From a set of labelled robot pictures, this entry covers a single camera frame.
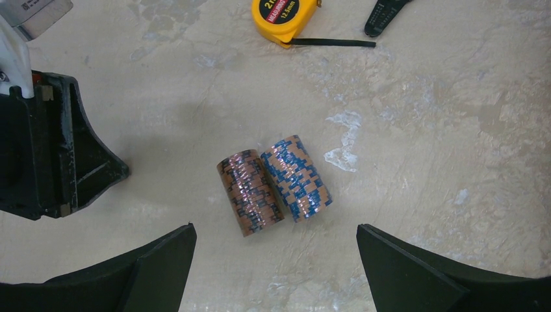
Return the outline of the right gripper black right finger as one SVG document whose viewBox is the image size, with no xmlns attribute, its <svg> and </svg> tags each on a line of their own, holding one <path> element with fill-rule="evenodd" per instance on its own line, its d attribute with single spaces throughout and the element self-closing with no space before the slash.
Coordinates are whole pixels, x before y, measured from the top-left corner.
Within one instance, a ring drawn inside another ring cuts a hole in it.
<svg viewBox="0 0 551 312">
<path fill-rule="evenodd" d="M 400 240 L 370 224 L 357 245 L 378 311 L 549 311 L 550 278 L 483 270 Z"/>
</svg>

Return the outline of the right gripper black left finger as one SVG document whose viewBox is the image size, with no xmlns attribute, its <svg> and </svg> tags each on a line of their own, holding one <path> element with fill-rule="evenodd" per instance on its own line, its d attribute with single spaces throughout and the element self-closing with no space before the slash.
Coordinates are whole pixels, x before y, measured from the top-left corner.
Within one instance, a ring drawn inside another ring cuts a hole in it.
<svg viewBox="0 0 551 312">
<path fill-rule="evenodd" d="M 144 246 L 43 283 L 2 283 L 1 310 L 178 311 L 196 240 L 189 223 Z"/>
</svg>

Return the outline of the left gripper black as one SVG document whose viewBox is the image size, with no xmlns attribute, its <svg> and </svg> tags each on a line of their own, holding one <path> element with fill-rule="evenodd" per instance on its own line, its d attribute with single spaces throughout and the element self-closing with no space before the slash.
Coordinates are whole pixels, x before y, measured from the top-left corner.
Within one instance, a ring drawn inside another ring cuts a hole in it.
<svg viewBox="0 0 551 312">
<path fill-rule="evenodd" d="M 1 95 L 1 210 L 29 220 L 76 213 L 130 176 L 92 129 L 77 80 L 61 75 L 58 87 L 57 77 L 34 71 L 32 98 L 18 86 Z M 48 112 L 60 107 L 62 179 L 51 131 L 58 123 Z"/>
</svg>

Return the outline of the brown black poker chip stack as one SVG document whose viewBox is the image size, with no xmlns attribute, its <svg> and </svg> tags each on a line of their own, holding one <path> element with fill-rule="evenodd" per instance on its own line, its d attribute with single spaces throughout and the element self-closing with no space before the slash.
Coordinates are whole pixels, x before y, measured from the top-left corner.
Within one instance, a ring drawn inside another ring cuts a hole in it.
<svg viewBox="0 0 551 312">
<path fill-rule="evenodd" d="M 244 237 L 285 219 L 257 150 L 240 151 L 216 167 Z"/>
</svg>

